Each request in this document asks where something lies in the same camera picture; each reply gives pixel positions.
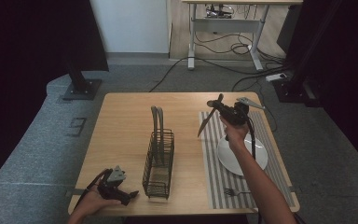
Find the striped placemat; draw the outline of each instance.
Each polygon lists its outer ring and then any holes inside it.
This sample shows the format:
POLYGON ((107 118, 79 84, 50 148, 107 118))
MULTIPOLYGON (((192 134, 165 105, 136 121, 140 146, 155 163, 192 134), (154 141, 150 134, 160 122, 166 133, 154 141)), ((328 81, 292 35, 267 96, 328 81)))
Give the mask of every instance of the striped placemat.
MULTIPOLYGON (((209 112, 200 112, 200 124, 209 115, 209 112)), ((266 124, 262 120, 261 112, 250 111, 249 117, 255 125, 255 138, 260 140, 268 153, 268 164, 265 169, 267 175, 278 186, 289 206, 295 206, 290 188, 284 179, 281 166, 274 153, 266 124)), ((235 175, 226 169, 216 155, 219 139, 224 136, 224 124, 220 121, 219 113, 213 114, 201 134, 203 158, 207 177, 209 207, 212 209, 223 208, 256 208, 252 194, 240 194, 230 197, 224 193, 224 189, 248 190, 248 185, 243 176, 235 175)))

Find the white plate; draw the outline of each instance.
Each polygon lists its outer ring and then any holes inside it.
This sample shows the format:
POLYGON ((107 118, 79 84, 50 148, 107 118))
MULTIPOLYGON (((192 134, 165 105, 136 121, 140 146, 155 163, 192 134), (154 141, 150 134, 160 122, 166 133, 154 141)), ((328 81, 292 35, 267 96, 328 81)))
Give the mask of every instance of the white plate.
MULTIPOLYGON (((217 144, 217 157, 231 173, 243 175, 240 164, 229 148, 228 141, 225 138, 225 136, 222 137, 217 144)), ((247 134, 245 137, 245 145, 246 148, 248 148, 248 151, 252 154, 252 137, 250 134, 247 134)), ((266 168, 267 162, 269 161, 269 155, 267 154, 266 149, 257 138, 255 139, 255 160, 263 170, 266 168)))

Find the gray carpet floor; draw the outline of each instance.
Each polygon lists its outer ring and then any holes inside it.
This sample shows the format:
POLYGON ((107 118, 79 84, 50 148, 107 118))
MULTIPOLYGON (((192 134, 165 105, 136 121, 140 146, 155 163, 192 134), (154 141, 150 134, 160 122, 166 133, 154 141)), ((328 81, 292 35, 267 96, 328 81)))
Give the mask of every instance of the gray carpet floor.
MULTIPOLYGON (((84 72, 103 83, 93 101, 61 100, 71 82, 59 77, 26 134, 0 170, 0 223, 65 223, 67 207, 103 98, 108 92, 148 92, 174 62, 111 63, 109 72, 84 72), (85 120, 83 129, 76 123, 85 120)), ((177 64, 154 91, 231 91, 245 75, 203 62, 188 71, 177 64)), ((252 66, 236 69, 253 71, 252 66)), ((307 223, 358 223, 358 153, 322 108, 280 103, 271 83, 243 81, 236 90, 256 92, 296 189, 307 223)), ((248 216, 256 223, 256 215, 248 216)), ((121 223, 89 217, 86 223, 121 223)))

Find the desk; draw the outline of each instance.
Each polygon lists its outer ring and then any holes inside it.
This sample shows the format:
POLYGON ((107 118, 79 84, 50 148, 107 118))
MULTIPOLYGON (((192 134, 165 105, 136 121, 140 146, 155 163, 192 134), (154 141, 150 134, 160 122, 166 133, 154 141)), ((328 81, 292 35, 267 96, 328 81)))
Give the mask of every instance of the desk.
POLYGON ((263 31, 264 23, 269 12, 269 5, 300 5, 302 0, 182 0, 183 3, 191 5, 190 12, 190 44, 188 50, 188 69, 194 69, 194 35, 197 31, 223 32, 223 33, 254 33, 253 44, 248 46, 255 68, 263 70, 258 58, 257 45, 263 31), (197 18, 197 4, 225 4, 225 5, 265 5, 260 21, 254 20, 233 20, 233 19, 201 19, 197 18))
MULTIPOLYGON (((219 92, 151 92, 108 93, 92 134, 89 149, 79 178, 77 189, 84 189, 103 169, 119 165, 127 179, 119 186, 126 192, 140 190, 128 206, 113 206, 102 210, 102 216, 161 216, 253 213, 254 209, 211 209, 208 205, 207 181, 201 139, 197 137, 200 127, 199 113, 211 111, 206 105, 217 99, 219 92), (142 187, 145 158, 153 119, 150 106, 160 106, 164 111, 164 128, 172 129, 175 138, 171 194, 165 198, 148 198, 142 187)), ((248 97, 259 103, 253 92, 226 92, 223 103, 233 106, 238 97, 248 97)), ((262 110, 262 119, 267 119, 262 110)), ((291 186, 279 150, 273 140, 274 152, 284 173, 287 186, 291 186)), ((72 213, 79 196, 74 195, 68 212, 72 213)))

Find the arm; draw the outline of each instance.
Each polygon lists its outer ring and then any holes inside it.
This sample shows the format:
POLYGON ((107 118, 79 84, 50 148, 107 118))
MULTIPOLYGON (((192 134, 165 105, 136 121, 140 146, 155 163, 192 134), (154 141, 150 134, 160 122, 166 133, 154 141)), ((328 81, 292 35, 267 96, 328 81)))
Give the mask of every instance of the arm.
POLYGON ((71 216, 69 216, 68 224, 82 223, 86 216, 92 215, 106 206, 118 204, 121 204, 121 201, 106 200, 101 197, 97 185, 94 185, 72 212, 71 216))
POLYGON ((247 125, 233 126, 222 117, 220 119, 227 126, 229 147, 240 164, 255 203, 266 223, 296 223, 282 193, 247 150, 243 141, 249 131, 247 125))

